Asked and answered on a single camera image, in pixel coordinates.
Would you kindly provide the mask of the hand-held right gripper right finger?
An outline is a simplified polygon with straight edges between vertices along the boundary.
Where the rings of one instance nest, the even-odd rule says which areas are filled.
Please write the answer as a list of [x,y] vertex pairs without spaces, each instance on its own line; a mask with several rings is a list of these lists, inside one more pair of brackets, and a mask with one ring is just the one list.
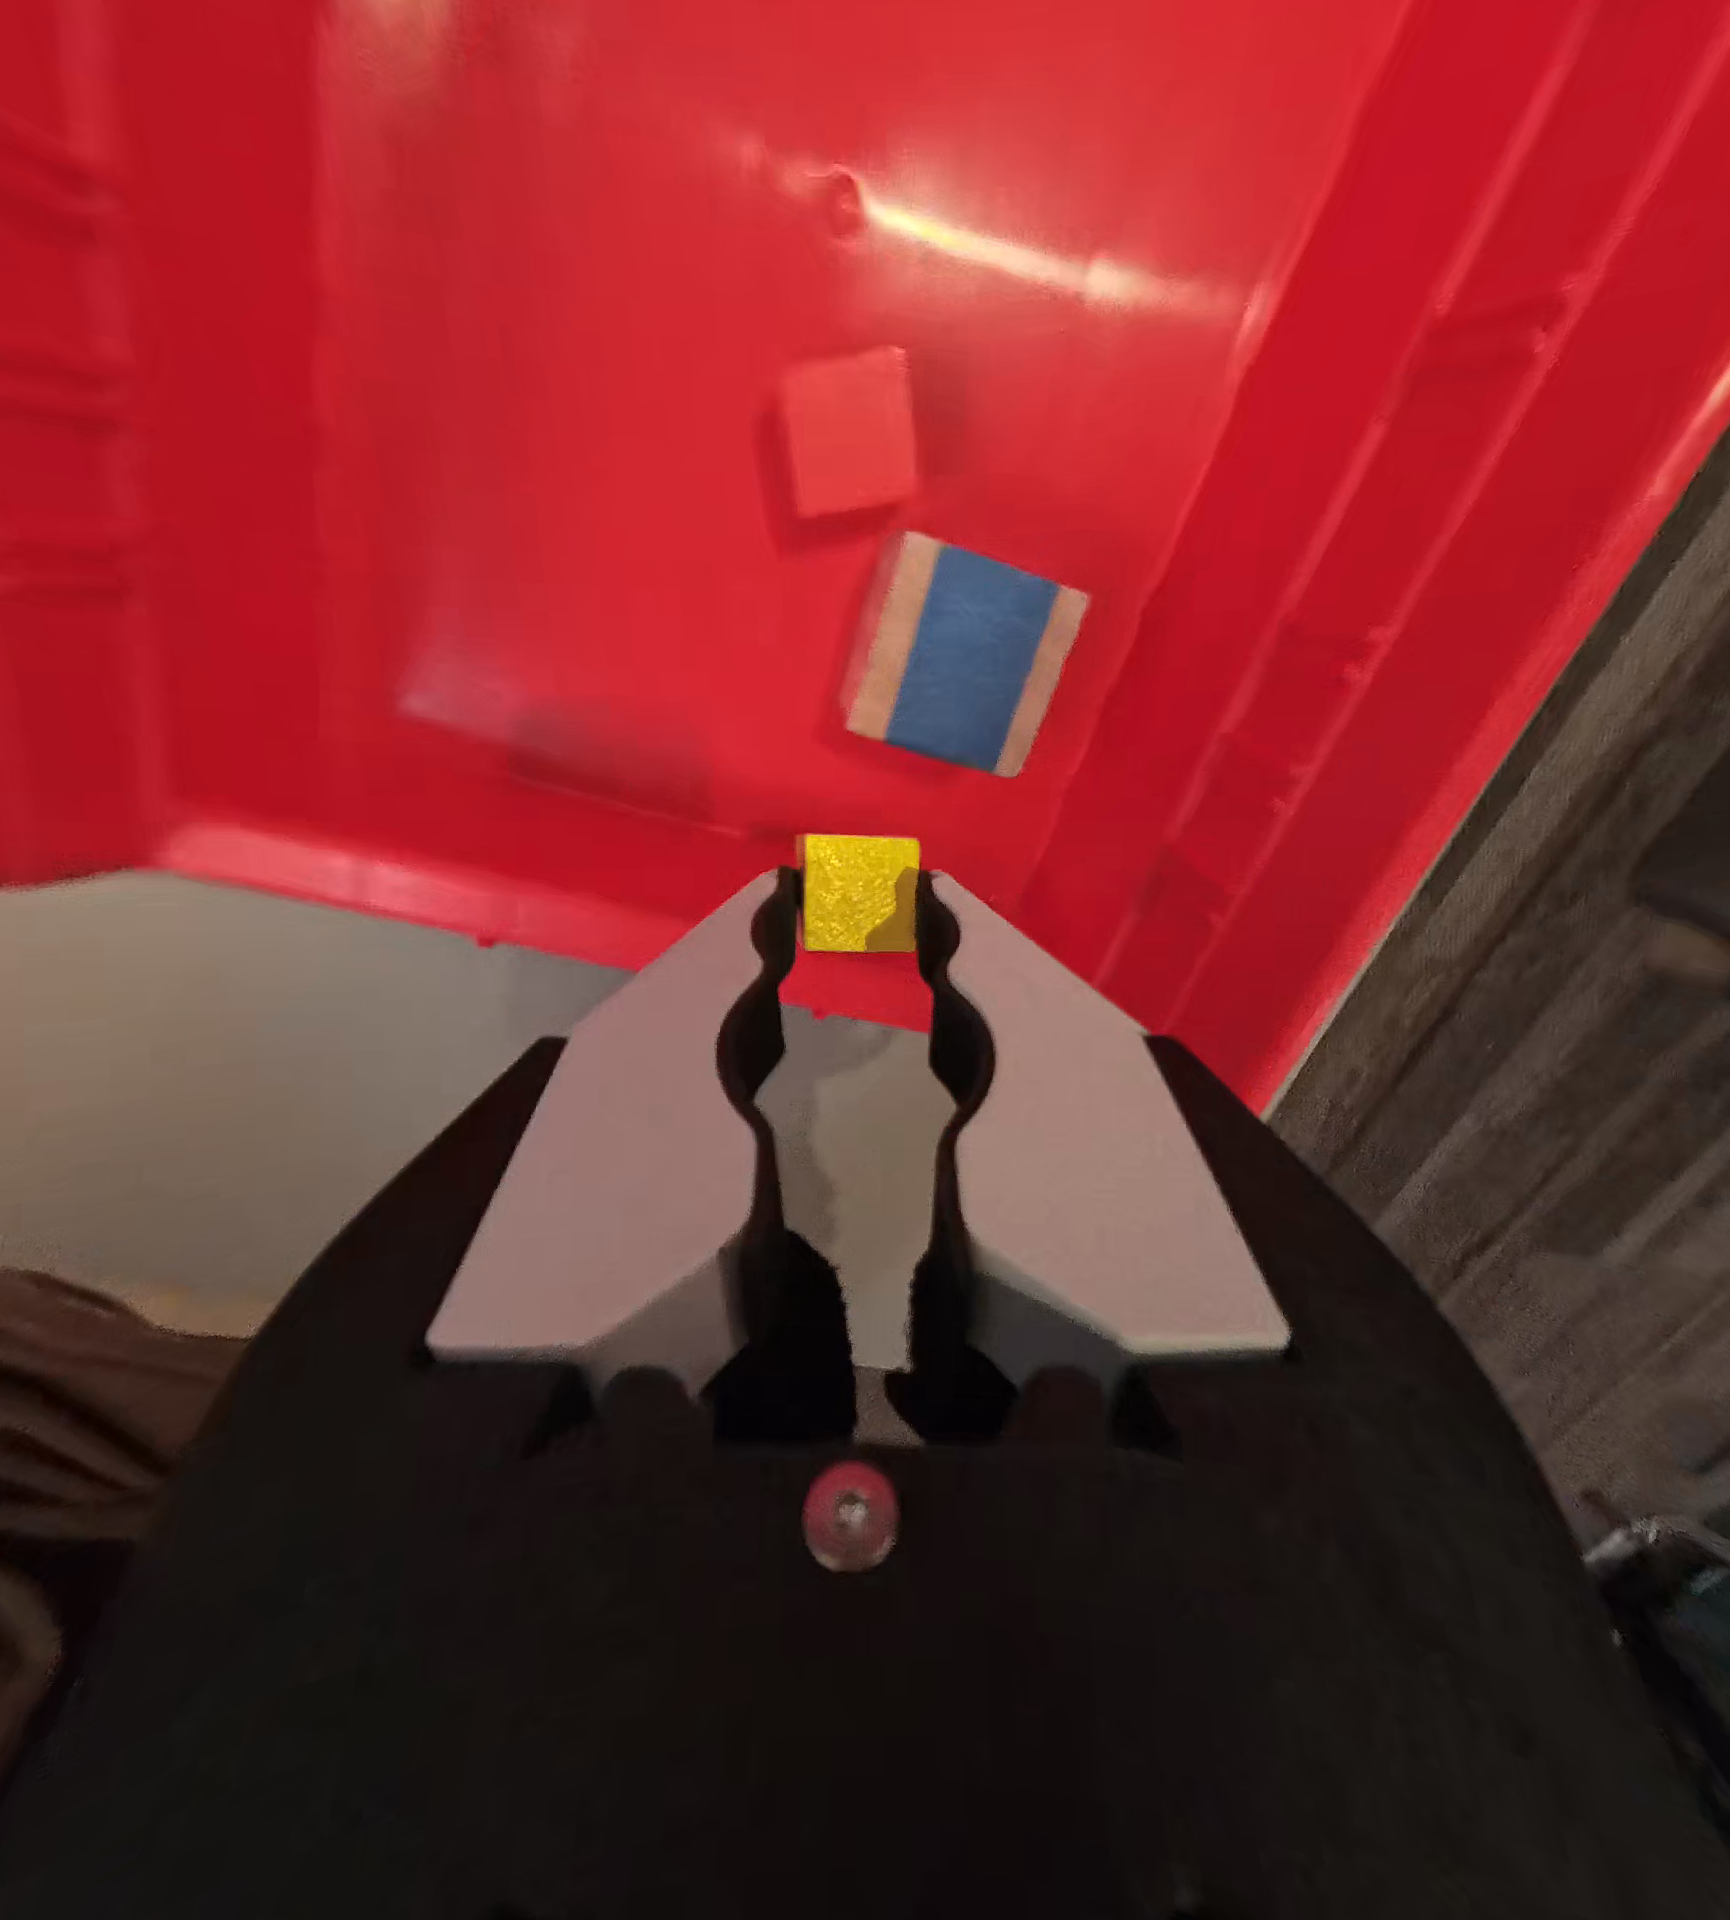
[[1000,1375],[1280,1358],[1293,1330],[1153,1039],[952,877],[919,896],[937,1222]]

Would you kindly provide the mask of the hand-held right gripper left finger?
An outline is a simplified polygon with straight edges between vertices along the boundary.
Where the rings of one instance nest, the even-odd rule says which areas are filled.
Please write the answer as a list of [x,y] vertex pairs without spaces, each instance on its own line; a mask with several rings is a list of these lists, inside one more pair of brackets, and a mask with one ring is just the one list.
[[803,880],[763,871],[564,1041],[424,1345],[586,1380],[844,1379],[844,1298],[785,1220],[759,1095],[783,1067]]

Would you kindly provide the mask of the red wooden cube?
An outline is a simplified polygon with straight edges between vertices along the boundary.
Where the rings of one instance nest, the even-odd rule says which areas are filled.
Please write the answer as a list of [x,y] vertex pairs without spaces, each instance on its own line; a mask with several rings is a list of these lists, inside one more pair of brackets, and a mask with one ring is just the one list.
[[787,366],[777,419],[794,517],[878,512],[919,491],[913,373],[902,348],[864,348]]

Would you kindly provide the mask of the blue wooden cube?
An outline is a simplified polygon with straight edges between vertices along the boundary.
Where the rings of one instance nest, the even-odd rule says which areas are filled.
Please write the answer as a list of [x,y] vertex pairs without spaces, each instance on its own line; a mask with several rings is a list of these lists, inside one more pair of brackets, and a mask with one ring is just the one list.
[[844,726],[908,757],[1016,780],[1088,613],[1081,589],[900,532],[867,590]]

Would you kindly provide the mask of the yellow wooden cube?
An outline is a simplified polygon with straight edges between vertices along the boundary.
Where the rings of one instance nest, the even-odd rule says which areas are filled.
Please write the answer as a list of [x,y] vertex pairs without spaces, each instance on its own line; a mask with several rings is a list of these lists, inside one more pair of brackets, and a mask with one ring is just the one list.
[[803,949],[817,954],[919,950],[923,842],[900,835],[805,833]]

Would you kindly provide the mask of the red plastic bin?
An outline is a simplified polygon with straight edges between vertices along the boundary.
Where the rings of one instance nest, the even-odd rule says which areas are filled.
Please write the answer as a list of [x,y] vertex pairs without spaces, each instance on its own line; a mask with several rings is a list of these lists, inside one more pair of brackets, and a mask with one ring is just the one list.
[[[1730,4],[0,4],[0,891],[914,837],[1263,1103],[1728,425]],[[1015,780],[844,726],[902,532],[1091,598]]]

